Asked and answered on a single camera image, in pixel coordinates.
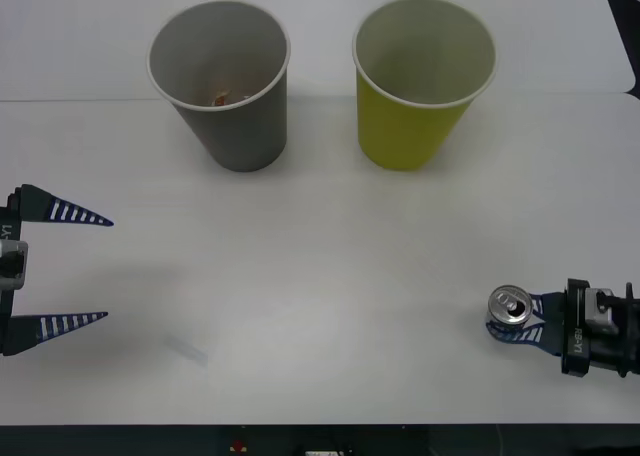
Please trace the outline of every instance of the can top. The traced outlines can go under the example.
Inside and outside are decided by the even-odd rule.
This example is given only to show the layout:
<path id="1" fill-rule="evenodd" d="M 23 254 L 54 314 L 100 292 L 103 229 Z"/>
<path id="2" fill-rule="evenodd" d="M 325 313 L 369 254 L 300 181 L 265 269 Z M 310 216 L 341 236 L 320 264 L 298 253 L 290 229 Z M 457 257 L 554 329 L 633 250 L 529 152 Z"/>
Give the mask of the can top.
<path id="1" fill-rule="evenodd" d="M 524 324 L 532 311 L 531 296 L 517 286 L 500 286 L 489 296 L 489 313 L 500 323 L 510 326 Z"/>

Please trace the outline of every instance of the soda can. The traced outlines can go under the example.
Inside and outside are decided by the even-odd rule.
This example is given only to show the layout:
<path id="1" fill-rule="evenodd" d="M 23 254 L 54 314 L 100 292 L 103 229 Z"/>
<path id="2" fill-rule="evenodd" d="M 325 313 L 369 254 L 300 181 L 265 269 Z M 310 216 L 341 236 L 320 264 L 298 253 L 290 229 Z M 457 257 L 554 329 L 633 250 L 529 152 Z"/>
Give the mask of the soda can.
<path id="1" fill-rule="evenodd" d="M 486 321 L 512 331 L 522 328 L 533 312 L 531 296 L 518 286 L 500 286 L 489 296 Z"/>

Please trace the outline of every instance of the white table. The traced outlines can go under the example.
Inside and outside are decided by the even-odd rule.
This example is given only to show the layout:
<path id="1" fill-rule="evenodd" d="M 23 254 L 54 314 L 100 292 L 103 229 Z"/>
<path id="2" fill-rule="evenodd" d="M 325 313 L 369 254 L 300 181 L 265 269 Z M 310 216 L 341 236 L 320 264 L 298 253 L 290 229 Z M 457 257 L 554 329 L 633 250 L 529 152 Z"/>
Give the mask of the white table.
<path id="1" fill-rule="evenodd" d="M 634 280 L 639 104 L 490 90 L 406 174 L 352 98 L 292 98 L 283 155 L 236 174 L 161 101 L 1 103 L 1 192 L 116 225 L 25 224 L 15 313 L 110 315 L 3 359 L 0 424 L 639 423 L 640 378 L 483 325 L 500 284 Z"/>
<path id="2" fill-rule="evenodd" d="M 0 100 L 158 98 L 144 70 L 155 32 L 203 0 L 0 0 Z M 351 37 L 388 0 L 248 0 L 291 36 L 296 95 L 354 94 Z M 634 85 L 607 0 L 455 0 L 492 28 L 495 87 L 625 92 Z"/>

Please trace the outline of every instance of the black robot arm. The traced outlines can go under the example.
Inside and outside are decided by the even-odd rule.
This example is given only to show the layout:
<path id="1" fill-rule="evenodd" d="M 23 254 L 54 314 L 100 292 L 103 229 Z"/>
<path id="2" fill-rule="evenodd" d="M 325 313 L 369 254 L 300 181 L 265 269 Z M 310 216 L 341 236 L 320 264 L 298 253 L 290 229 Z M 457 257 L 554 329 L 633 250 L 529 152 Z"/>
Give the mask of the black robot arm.
<path id="1" fill-rule="evenodd" d="M 29 246 L 20 241 L 22 222 L 113 226 L 82 206 L 25 184 L 0 207 L 0 353 L 11 356 L 91 324 L 106 312 L 12 316 L 15 291 L 25 283 Z"/>
<path id="2" fill-rule="evenodd" d="M 523 315 L 531 309 L 518 318 L 516 307 L 523 308 Z M 577 279 L 570 279 L 564 292 L 543 295 L 501 286 L 489 299 L 486 327 L 501 342 L 529 344 L 560 356 L 565 374 L 582 377 L 595 366 L 625 377 L 640 374 L 639 311 L 631 283 L 624 298 Z"/>

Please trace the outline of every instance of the cup rim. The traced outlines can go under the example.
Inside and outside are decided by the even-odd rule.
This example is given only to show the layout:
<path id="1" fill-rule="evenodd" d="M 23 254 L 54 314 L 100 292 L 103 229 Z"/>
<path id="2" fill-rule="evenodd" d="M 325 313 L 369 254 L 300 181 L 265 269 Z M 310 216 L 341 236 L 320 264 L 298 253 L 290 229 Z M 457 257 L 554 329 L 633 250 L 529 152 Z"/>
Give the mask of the cup rim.
<path id="1" fill-rule="evenodd" d="M 215 4 L 215 3 L 239 3 L 239 4 L 244 4 L 245 6 L 250 6 L 252 8 L 258 9 L 260 11 L 262 11 L 263 13 L 267 14 L 268 16 L 270 16 L 275 22 L 276 24 L 280 27 L 280 30 L 282 31 L 282 34 L 284 36 L 284 40 L 287 46 L 287 50 L 286 50 L 286 54 L 284 56 L 284 61 L 282 63 L 282 67 L 280 68 L 280 71 L 278 71 L 278 74 L 276 74 L 276 76 L 271 80 L 271 82 L 265 86 L 264 88 L 262 88 L 262 90 L 260 90 L 259 92 L 257 92 L 256 94 L 252 95 L 250 98 L 244 99 L 242 101 L 238 101 L 237 103 L 233 103 L 233 104 L 227 104 L 224 106 L 198 106 L 195 104 L 189 104 L 189 103 L 185 103 L 184 101 L 180 101 L 179 99 L 174 98 L 173 96 L 171 96 L 170 94 L 168 94 L 167 92 L 165 92 L 160 85 L 156 82 L 156 79 L 153 77 L 153 73 L 151 72 L 151 51 L 153 49 L 153 45 L 155 44 L 156 40 L 158 39 L 158 36 L 160 36 L 160 33 L 162 32 L 162 30 L 174 19 L 178 18 L 179 16 L 181 16 L 183 13 L 197 8 L 198 6 L 205 6 L 208 4 Z M 155 36 L 153 37 L 151 44 L 149 45 L 149 49 L 147 50 L 147 75 L 149 76 L 149 79 L 151 80 L 151 84 L 153 85 L 153 87 L 156 89 L 156 91 L 158 91 L 160 93 L 160 95 L 165 98 L 166 100 L 170 101 L 171 103 L 175 104 L 176 106 L 179 106 L 181 108 L 185 108 L 185 109 L 190 109 L 192 111 L 200 111 L 200 112 L 204 112 L 204 113 L 216 113 L 216 112 L 220 112 L 220 111 L 230 111 L 232 109 L 236 109 L 239 108 L 241 106 L 245 106 L 247 104 L 251 104 L 253 101 L 256 101 L 258 99 L 260 99 L 262 96 L 264 96 L 265 94 L 267 94 L 271 89 L 273 89 L 273 87 L 278 84 L 278 82 L 280 82 L 280 80 L 282 79 L 282 77 L 284 76 L 284 73 L 287 71 L 287 66 L 289 66 L 289 59 L 291 58 L 291 41 L 289 39 L 289 33 L 287 33 L 287 30 L 284 26 L 284 24 L 282 24 L 282 21 L 280 21 L 280 19 L 278 19 L 271 11 L 258 6 L 257 4 L 254 3 L 250 3 L 248 1 L 243 1 L 243 0 L 207 0 L 207 1 L 202 1 L 200 3 L 191 5 L 191 6 L 187 6 L 185 8 L 182 8 L 178 11 L 176 11 L 175 13 L 173 13 L 171 16 L 169 16 L 164 23 L 160 26 L 160 29 L 158 29 L 158 31 L 156 31 Z"/>
<path id="2" fill-rule="evenodd" d="M 357 40 L 358 40 L 358 35 L 360 34 L 360 30 L 362 29 L 362 26 L 364 25 L 364 23 L 367 22 L 367 20 L 374 13 L 376 13 L 380 9 L 385 8 L 385 7 L 390 6 L 392 4 L 395 4 L 395 3 L 406 2 L 406 1 L 438 1 L 438 2 L 441 2 L 441 3 L 447 3 L 447 4 L 450 4 L 451 6 L 455 6 L 456 8 L 458 8 L 458 9 L 460 9 L 460 10 L 462 10 L 462 11 L 468 13 L 468 14 L 470 14 L 474 19 L 476 19 L 480 23 L 480 26 L 482 26 L 484 28 L 484 30 L 487 32 L 487 34 L 489 35 L 489 40 L 491 41 L 491 44 L 493 46 L 493 52 L 494 52 L 494 55 L 495 55 L 494 59 L 493 59 L 493 68 L 491 68 L 491 73 L 487 77 L 486 81 L 482 84 L 482 86 L 480 86 L 480 88 L 475 90 L 473 93 L 465 96 L 464 98 L 457 99 L 455 101 L 450 101 L 448 103 L 437 103 L 437 104 L 414 103 L 413 101 L 408 101 L 406 99 L 402 99 L 402 98 L 399 98 L 397 96 L 394 96 L 391 93 L 388 93 L 387 91 L 382 89 L 380 86 L 378 86 L 376 83 L 374 83 L 373 80 L 367 75 L 365 70 L 362 68 L 362 65 L 360 64 L 360 60 L 358 58 L 358 52 L 356 50 L 356 43 L 357 43 Z M 354 61 L 355 65 L 356 65 L 356 68 L 358 70 L 358 74 L 360 76 L 362 76 L 362 78 L 373 88 L 373 90 L 375 92 L 377 92 L 378 94 L 380 94 L 381 96 L 383 96 L 383 97 L 385 97 L 387 99 L 395 101 L 396 103 L 402 104 L 404 106 L 410 106 L 412 108 L 445 109 L 445 108 L 453 108 L 453 107 L 456 107 L 456 106 L 463 105 L 465 103 L 469 103 L 469 102 L 473 101 L 475 98 L 477 98 L 478 95 L 480 95 L 482 92 L 484 92 L 484 90 L 487 89 L 487 87 L 489 87 L 489 85 L 491 84 L 491 82 L 495 78 L 496 72 L 497 72 L 497 69 L 498 69 L 498 46 L 496 44 L 496 39 L 493 36 L 493 33 L 489 29 L 489 26 L 475 12 L 473 12 L 470 9 L 467 9 L 464 6 L 462 6 L 462 5 L 458 4 L 458 3 L 455 3 L 455 2 L 453 2 L 451 0 L 391 0 L 391 1 L 387 1 L 384 4 L 381 4 L 380 6 L 376 7 L 371 12 L 367 13 L 364 16 L 364 18 L 362 18 L 362 20 L 360 21 L 358 26 L 356 27 L 356 30 L 355 30 L 355 32 L 353 34 L 353 39 L 352 39 L 352 42 L 351 42 L 351 51 L 352 51 L 352 55 L 353 55 L 353 61 Z"/>

